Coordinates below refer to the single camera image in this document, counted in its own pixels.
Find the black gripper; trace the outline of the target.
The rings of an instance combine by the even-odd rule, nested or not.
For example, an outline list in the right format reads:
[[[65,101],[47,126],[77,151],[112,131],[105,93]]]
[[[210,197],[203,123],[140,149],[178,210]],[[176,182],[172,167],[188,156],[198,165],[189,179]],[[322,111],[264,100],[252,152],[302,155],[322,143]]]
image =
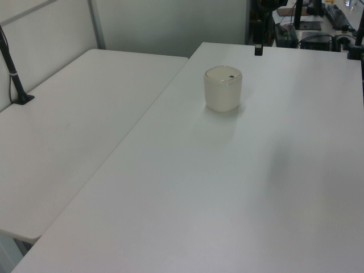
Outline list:
[[[253,43],[255,44],[255,56],[263,55],[263,21],[253,21]]]

